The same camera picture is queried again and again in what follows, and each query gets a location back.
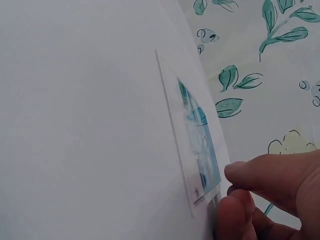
leaf print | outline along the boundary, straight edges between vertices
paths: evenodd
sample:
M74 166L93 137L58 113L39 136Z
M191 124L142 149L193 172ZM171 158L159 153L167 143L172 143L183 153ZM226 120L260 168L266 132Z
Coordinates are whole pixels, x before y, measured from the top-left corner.
M244 77L244 79L235 85L233 89L254 89L262 84L260 77L263 76L260 73L251 73Z
M220 83L223 86L221 93L228 90L228 87L235 81L238 81L239 73L238 69L235 65L227 66L225 69L221 71L218 76Z
M193 9L195 14L203 15L205 13L207 5L208 5L207 0L195 0L193 4Z
M199 55L200 55L200 54L202 54L203 51L205 50L205 45L199 44L199 45L197 46L197 49L198 49L198 53L199 53Z
M309 82L307 82L307 81L301 81L301 82L299 82L299 87L300 87L302 90L305 90L305 91L310 90L310 84L309 84Z
M214 31L208 28L202 28L198 30L198 32L196 33L196 36L201 38L201 42L203 44L212 43L219 40L219 36L216 35Z
M277 0L280 12L282 14L293 5L295 5L295 0Z
M219 5L230 13L235 13L233 7L239 8L239 5L233 0L212 0L212 3Z
M180 80L178 80L178 84L179 84L179 89L180 89L182 100L183 100L183 105L184 107L186 107L188 105L188 90Z
M301 7L290 15L290 18L297 17L307 23L320 23L320 16L312 10L312 6Z
M267 30L269 33L276 25L277 11L271 0L265 0L262 7L262 16L265 20Z
M270 203L263 214L267 216L273 207L274 207L274 205L272 203Z
M306 29L304 26L299 26L294 29L292 29L290 32L287 32L286 34L283 34L281 36L277 36L273 38L274 40L278 42L294 42L297 40L304 39L308 36L308 29Z
M215 109L219 118L226 119L238 115L242 110L239 110L243 99L241 98L226 98L215 104Z

fingernail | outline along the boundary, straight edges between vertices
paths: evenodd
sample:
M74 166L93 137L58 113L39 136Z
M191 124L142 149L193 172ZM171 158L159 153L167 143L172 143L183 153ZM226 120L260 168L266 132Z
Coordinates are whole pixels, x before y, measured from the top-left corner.
M230 186L226 192L226 195L229 196L236 189L237 188L234 185Z
M244 161L237 161L235 163L229 164L227 166L225 166L224 168L224 172L226 174L230 174L234 171L237 171L239 168L241 168L246 162Z

green leaf pattern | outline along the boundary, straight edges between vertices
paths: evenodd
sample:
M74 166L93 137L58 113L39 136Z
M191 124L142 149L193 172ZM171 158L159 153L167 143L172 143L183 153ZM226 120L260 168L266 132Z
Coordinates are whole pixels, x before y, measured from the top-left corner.
M228 90L228 87L236 80L238 80L239 73L238 69L235 65L227 66L225 69L221 71L219 74L219 81L223 86L221 92L225 92Z
M219 118L226 119L238 115L242 110L239 110L243 99L241 98L226 98L215 104L215 109Z
M295 0L277 0L279 11L282 14L285 14L286 10L289 8L292 8L295 5ZM305 39L309 31L304 26L299 26L294 29L292 29L290 32L287 32L283 35L276 36L274 35L277 33L277 31L283 27L289 19L291 18L299 18L307 23L320 23L320 16L316 14L312 6L309 5L308 7L300 7L295 12L290 14L287 19L285 19L283 22L279 23L277 26L277 10L275 6L273 5L271 0L265 0L262 6L262 17L265 20L266 28L268 31L267 38L261 43L259 48L259 60L261 62L261 55L265 51L266 47L271 44L275 43L290 43L295 42L297 40Z
M271 0L265 0L262 6L262 16L265 20L266 27L269 33L275 27L277 21L276 8Z
M297 40L304 39L308 36L308 30L304 26L299 26L294 29L292 29L290 32L287 32L286 34L283 34L281 36L277 36L274 38L278 42L294 42Z
M312 6L301 7L290 15L290 18L297 17L307 23L320 23L320 16L312 10Z
M284 14L287 9L295 5L295 0L277 0L277 2L282 14Z
M207 8L207 0L195 0L193 4L193 9L196 15L203 15Z
M232 85L233 89L254 89L262 84L260 73L251 73L243 78L241 82L238 82L239 71L236 65L230 65L224 68L218 75L218 79L222 85L221 93L227 91ZM238 115L242 110L240 109L242 98L226 98L216 103L216 111L219 118L231 118Z
M244 79L235 85L234 89L254 89L262 84L260 73L251 73L244 77Z

finger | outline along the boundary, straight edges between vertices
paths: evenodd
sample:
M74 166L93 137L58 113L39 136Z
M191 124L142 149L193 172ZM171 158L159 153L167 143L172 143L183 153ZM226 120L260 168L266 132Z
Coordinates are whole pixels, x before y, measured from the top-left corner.
M252 224L259 240L307 240L308 237L294 228L274 223L262 211L255 208Z
M215 238L217 240L241 240L246 228L245 208L233 196L223 198L218 206Z
M276 206L296 214L296 195L305 179L320 167L320 151L291 155L263 155L225 168L226 178L237 188L253 191Z
M250 192L243 189L235 189L229 194L229 196L236 198L241 202L244 209L245 221L251 223L256 206Z

